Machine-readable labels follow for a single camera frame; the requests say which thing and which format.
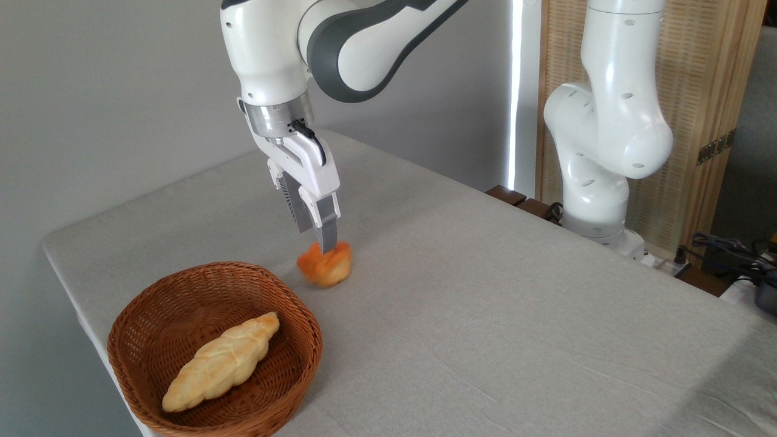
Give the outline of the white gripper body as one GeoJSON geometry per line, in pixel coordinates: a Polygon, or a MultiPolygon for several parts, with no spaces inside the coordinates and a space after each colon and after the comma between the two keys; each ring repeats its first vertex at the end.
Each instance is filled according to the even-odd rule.
{"type": "Polygon", "coordinates": [[[338,191],[341,179],[324,140],[312,139],[300,132],[278,138],[276,142],[255,133],[251,135],[269,160],[274,160],[315,196],[325,197],[338,191]]]}

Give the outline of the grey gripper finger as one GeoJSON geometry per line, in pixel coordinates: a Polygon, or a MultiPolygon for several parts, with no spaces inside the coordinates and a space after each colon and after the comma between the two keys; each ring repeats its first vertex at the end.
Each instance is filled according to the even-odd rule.
{"type": "Polygon", "coordinates": [[[299,194],[300,183],[291,174],[283,171],[274,160],[268,160],[268,169],[270,176],[274,180],[275,188],[283,193],[299,232],[302,233],[311,229],[313,221],[307,211],[305,202],[303,202],[299,194]]]}
{"type": "Polygon", "coordinates": [[[297,217],[300,232],[314,229],[321,254],[333,251],[338,245],[338,218],[341,216],[338,194],[333,192],[317,197],[304,186],[299,187],[302,212],[297,217]]]}

